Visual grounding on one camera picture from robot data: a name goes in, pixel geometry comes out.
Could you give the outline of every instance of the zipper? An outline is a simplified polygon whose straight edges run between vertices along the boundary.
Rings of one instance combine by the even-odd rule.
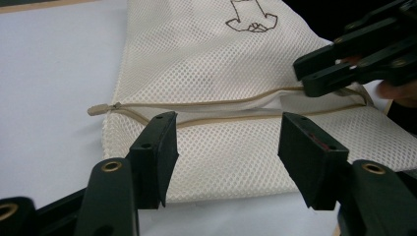
[[[166,110],[175,110],[175,111],[183,111],[183,112],[190,112],[190,110],[193,110],[190,113],[199,113],[199,111],[196,112],[196,109],[201,108],[204,114],[217,114],[212,117],[200,117],[196,119],[190,119],[183,122],[178,122],[177,127],[178,128],[184,128],[194,125],[203,125],[203,124],[211,124],[211,123],[219,123],[219,122],[227,122],[227,121],[241,121],[241,120],[254,120],[254,119],[268,119],[268,118],[279,118],[282,115],[281,109],[276,108],[260,108],[260,107],[253,107],[251,109],[245,109],[245,110],[222,110],[222,111],[216,111],[218,107],[223,107],[227,105],[239,105],[244,103],[250,103],[254,100],[259,100],[265,97],[268,97],[270,95],[277,95],[277,92],[268,92],[266,94],[261,94],[260,96],[253,97],[252,99],[244,99],[244,100],[233,100],[233,101],[219,101],[219,102],[206,102],[206,103],[176,103],[176,104],[146,104],[146,103],[126,103],[122,104],[121,102],[116,102],[113,105],[108,104],[99,104],[92,106],[88,110],[88,114],[90,116],[96,116],[96,115],[102,115],[106,114],[108,112],[118,113],[125,116],[128,116],[137,122],[141,123],[142,125],[147,125],[149,122],[149,118],[145,117],[138,111],[134,110],[133,108],[138,107],[147,107],[147,108],[159,108],[159,109],[166,109]],[[345,95],[348,94],[356,94],[361,95],[363,97],[363,94],[351,90],[349,88],[343,89],[340,92],[343,92]],[[338,110],[344,110],[349,108],[355,108],[360,106],[366,106],[367,105],[367,99],[364,98],[365,104],[353,104],[346,107],[341,107],[337,109],[328,110],[326,112],[319,111],[319,112],[310,112],[305,113],[303,115],[318,115],[323,113],[330,113]]]

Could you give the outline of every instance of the white table surface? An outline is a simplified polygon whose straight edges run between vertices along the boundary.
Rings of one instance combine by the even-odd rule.
[[[0,199],[39,208],[87,185],[104,118],[87,109],[111,100],[125,30],[125,0],[0,14]],[[326,236],[336,215],[298,193],[139,211],[145,236]]]

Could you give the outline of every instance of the brass insert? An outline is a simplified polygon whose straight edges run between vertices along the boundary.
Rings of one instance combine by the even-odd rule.
[[[365,163],[362,165],[362,168],[364,168],[366,171],[369,171],[373,174],[381,174],[381,175],[386,174],[386,171],[376,164]]]
[[[119,161],[110,161],[101,166],[101,170],[104,172],[113,172],[122,168],[122,163]]]
[[[0,221],[5,220],[18,211],[19,206],[16,204],[0,205]]]

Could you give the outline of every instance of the screw hole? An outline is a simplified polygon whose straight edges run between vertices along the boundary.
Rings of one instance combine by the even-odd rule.
[[[362,168],[364,168],[366,171],[371,172],[373,174],[385,174],[386,171],[384,169],[382,169],[380,166],[376,165],[376,164],[371,164],[371,163],[365,163],[362,165]]]
[[[101,166],[101,170],[104,172],[113,172],[122,167],[122,163],[119,161],[110,161]]]
[[[111,225],[106,224],[97,228],[92,236],[111,236],[113,235],[113,232],[114,228]]]
[[[5,220],[18,211],[16,204],[3,204],[0,206],[0,221]]]

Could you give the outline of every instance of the black plastic part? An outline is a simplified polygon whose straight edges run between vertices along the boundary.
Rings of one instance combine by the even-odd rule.
[[[165,207],[166,192],[178,158],[175,112],[153,117],[130,147],[138,208]]]
[[[399,9],[401,8],[401,6],[404,5],[408,1],[409,0],[392,1],[391,3],[388,3],[376,10],[373,10],[369,12],[368,14],[366,14],[359,21],[356,21],[347,25],[344,28],[344,33],[350,33],[355,30],[360,30],[368,25],[371,25],[383,19],[395,16],[399,13]]]
[[[306,76],[302,82],[307,96],[318,97],[350,86],[356,77],[350,70],[349,64],[341,63]]]
[[[36,236],[36,213],[31,199],[16,197],[0,200],[1,236]]]
[[[82,189],[36,211],[42,236],[74,235],[77,217],[86,189]]]
[[[307,207],[334,209],[349,150],[310,119],[284,112],[278,156]]]
[[[387,80],[402,86],[417,76],[417,11],[414,1],[396,1],[347,26],[334,43],[293,63],[307,96],[317,97],[354,82]],[[362,59],[355,69],[336,60]]]
[[[139,235],[129,160],[110,158],[92,169],[75,235]]]
[[[341,205],[337,214],[341,236],[363,236],[366,227],[357,207]]]
[[[366,236],[417,235],[417,200],[395,172],[369,160],[354,161],[352,172],[350,190]]]

